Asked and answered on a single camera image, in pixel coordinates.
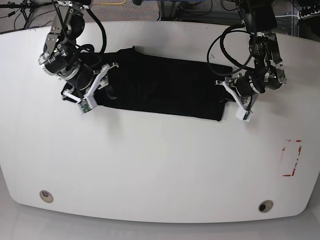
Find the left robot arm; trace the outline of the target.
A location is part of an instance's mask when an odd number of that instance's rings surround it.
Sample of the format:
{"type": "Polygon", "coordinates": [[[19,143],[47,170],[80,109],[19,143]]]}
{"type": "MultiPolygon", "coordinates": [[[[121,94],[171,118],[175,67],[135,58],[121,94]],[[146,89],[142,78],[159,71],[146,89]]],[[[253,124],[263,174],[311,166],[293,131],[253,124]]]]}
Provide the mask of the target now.
{"type": "Polygon", "coordinates": [[[279,89],[286,81],[283,60],[277,35],[276,17],[271,0],[237,0],[239,15],[245,29],[252,34],[248,43],[254,58],[254,68],[248,69],[244,76],[234,84],[237,94],[249,98],[263,94],[266,88],[279,89]]]}

